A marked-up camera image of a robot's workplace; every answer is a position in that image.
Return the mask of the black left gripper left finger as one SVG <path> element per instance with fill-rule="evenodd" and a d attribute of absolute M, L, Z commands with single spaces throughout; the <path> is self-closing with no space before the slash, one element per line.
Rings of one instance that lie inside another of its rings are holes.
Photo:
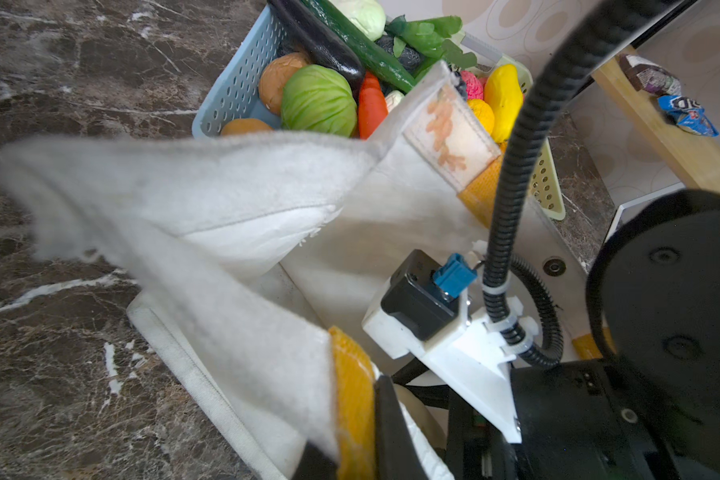
<path fill-rule="evenodd" d="M 307 442 L 292 480 L 336 480 L 337 466 L 311 442 Z"/>

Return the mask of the white canvas grocery bag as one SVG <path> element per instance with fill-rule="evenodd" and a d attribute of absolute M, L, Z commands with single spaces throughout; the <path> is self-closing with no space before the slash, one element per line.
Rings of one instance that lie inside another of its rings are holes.
<path fill-rule="evenodd" d="M 274 130 L 197 140 L 38 136 L 0 150 L 40 258 L 104 258 L 128 315 L 240 456 L 290 479 L 307 442 L 375 479 L 362 328 L 414 249 L 484 263 L 505 154 L 435 65 L 367 139 Z M 450 471 L 400 405 L 427 479 Z"/>

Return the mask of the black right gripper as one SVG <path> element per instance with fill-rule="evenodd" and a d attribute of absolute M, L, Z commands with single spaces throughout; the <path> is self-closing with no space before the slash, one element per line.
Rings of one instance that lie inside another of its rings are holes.
<path fill-rule="evenodd" d="M 457 479 L 651 479 L 654 442 L 623 376 L 598 360 L 510 374 L 522 441 L 450 395 L 445 460 Z"/>

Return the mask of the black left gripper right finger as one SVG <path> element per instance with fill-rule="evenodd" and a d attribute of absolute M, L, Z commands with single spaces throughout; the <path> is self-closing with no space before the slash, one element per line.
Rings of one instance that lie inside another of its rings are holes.
<path fill-rule="evenodd" d="M 375 383 L 375 444 L 378 479 L 428 478 L 416 454 L 393 382 L 386 375 Z"/>

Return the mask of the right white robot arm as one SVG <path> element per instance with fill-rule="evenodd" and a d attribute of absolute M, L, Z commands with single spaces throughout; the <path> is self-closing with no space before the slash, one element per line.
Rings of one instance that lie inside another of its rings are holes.
<path fill-rule="evenodd" d="M 510 373 L 521 444 L 492 434 L 465 479 L 720 479 L 720 194 L 685 189 L 604 244 L 585 305 L 600 358 L 564 363 L 546 289 L 542 343 Z"/>

